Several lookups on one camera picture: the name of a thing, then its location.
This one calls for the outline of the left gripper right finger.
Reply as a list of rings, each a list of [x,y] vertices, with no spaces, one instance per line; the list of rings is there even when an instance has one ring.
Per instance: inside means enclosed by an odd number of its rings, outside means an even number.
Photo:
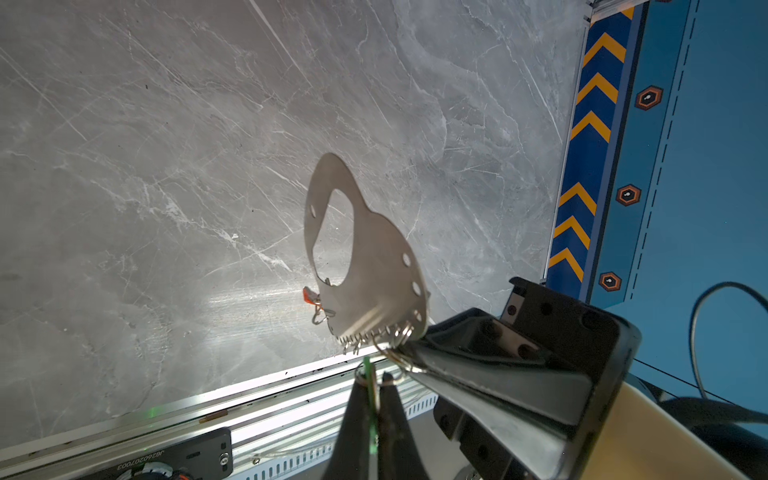
[[[428,480],[394,381],[394,376],[385,372],[379,388],[378,478]]]

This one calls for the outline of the green key tag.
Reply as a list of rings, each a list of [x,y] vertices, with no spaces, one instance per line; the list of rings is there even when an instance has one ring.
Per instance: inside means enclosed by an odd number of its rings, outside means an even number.
[[[371,455],[378,453],[379,444],[379,428],[378,428],[378,378],[376,374],[375,365],[371,362],[370,358],[366,356],[363,359],[363,379],[368,395],[368,409],[370,412],[370,426],[369,426],[369,451]]]

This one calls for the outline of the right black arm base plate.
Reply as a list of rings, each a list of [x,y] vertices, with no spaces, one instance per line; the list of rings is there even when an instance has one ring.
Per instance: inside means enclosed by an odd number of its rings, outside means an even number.
[[[229,428],[183,441],[131,441],[99,453],[76,479],[225,479],[233,472]]]

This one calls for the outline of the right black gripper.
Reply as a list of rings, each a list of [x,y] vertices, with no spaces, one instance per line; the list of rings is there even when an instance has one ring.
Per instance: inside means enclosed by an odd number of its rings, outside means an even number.
[[[483,479],[576,479],[641,342],[625,319],[511,279],[500,316],[471,308],[398,348],[433,417]],[[478,402],[467,402],[469,398]]]

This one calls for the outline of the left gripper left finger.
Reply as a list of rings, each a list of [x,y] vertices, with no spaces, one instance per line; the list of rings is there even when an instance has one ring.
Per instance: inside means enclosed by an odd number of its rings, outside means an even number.
[[[369,478],[370,412],[363,378],[356,378],[346,405],[333,453],[323,480],[366,480]]]

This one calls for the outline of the red key tag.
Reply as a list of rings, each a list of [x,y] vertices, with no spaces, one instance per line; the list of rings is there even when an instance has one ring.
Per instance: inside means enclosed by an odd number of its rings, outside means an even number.
[[[319,306],[321,304],[320,295],[313,291],[310,287],[305,286],[302,290],[303,299],[306,303]]]

